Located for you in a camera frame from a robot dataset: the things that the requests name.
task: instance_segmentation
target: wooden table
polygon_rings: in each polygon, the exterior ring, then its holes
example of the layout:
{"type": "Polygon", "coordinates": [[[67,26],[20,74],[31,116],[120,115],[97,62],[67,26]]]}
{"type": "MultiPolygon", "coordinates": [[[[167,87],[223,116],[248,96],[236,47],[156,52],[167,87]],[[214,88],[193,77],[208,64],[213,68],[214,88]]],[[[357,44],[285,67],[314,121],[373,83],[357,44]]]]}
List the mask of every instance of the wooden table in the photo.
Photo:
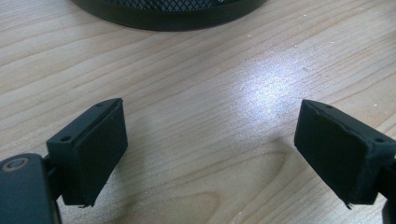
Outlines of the wooden table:
{"type": "Polygon", "coordinates": [[[0,2],[0,160],[46,155],[121,97],[129,147],[95,207],[64,223],[381,223],[350,211],[293,146],[301,100],[396,138],[396,2],[269,0],[211,29],[159,33],[69,0],[0,2]]]}

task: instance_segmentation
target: screw hole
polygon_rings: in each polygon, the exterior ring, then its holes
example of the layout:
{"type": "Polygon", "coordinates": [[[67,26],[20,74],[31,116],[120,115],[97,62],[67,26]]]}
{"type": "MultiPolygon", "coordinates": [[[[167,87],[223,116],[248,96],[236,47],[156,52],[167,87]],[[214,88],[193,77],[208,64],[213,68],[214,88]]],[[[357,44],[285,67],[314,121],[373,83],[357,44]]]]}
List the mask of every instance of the screw hole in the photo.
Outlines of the screw hole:
{"type": "Polygon", "coordinates": [[[385,142],[385,140],[384,140],[384,139],[382,139],[382,138],[376,138],[376,139],[375,139],[375,141],[376,141],[376,142],[379,142],[379,143],[383,143],[383,142],[385,142]]]}
{"type": "Polygon", "coordinates": [[[71,138],[72,138],[72,137],[70,137],[70,136],[65,136],[65,137],[61,138],[61,142],[67,142],[67,141],[69,141],[71,138]]]}

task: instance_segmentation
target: black rectangular pad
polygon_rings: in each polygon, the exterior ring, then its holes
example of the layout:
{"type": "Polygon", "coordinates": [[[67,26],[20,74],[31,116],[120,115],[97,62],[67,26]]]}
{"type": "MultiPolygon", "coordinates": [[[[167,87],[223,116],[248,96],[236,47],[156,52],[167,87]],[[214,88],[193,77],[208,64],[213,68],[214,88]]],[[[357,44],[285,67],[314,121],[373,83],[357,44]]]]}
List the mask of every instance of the black rectangular pad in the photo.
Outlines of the black rectangular pad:
{"type": "Polygon", "coordinates": [[[93,205],[128,147],[121,99],[92,106],[47,141],[64,173],[65,204],[93,205]]]}

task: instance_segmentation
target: wooden surface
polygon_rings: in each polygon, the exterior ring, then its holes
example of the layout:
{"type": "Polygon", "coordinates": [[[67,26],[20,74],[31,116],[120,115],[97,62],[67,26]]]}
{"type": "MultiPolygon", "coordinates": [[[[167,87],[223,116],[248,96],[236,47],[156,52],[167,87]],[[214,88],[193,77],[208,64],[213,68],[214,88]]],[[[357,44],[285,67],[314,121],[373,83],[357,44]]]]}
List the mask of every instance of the wooden surface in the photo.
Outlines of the wooden surface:
{"type": "Polygon", "coordinates": [[[64,223],[381,223],[384,198],[348,210],[292,137],[306,98],[396,138],[395,24],[393,0],[269,0],[186,33],[0,1],[0,160],[122,97],[129,148],[64,223]]]}

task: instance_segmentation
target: black plastic part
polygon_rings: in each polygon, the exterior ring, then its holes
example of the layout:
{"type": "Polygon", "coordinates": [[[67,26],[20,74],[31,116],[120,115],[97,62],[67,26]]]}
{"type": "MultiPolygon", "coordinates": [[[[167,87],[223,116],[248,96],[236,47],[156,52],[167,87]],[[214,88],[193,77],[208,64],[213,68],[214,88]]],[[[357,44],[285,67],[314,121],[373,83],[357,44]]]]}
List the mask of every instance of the black plastic part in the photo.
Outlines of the black plastic part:
{"type": "Polygon", "coordinates": [[[392,165],[396,142],[319,102],[303,100],[294,144],[346,205],[373,204],[381,169],[392,165]]]}
{"type": "MultiPolygon", "coordinates": [[[[179,10],[169,11],[136,8],[134,4],[124,3],[121,5],[106,0],[73,0],[82,9],[105,20],[155,31],[187,31],[220,25],[247,15],[266,0],[224,0],[224,2],[227,1],[230,3],[218,4],[208,8],[187,10],[182,9],[183,7],[177,7],[179,10]]],[[[172,6],[177,6],[178,3],[180,3],[179,0],[161,1],[161,4],[172,6]]]]}
{"type": "Polygon", "coordinates": [[[40,156],[21,154],[0,162],[0,223],[61,223],[40,156]]]}
{"type": "Polygon", "coordinates": [[[65,204],[93,205],[128,147],[122,100],[92,106],[47,142],[64,174],[65,204]]]}

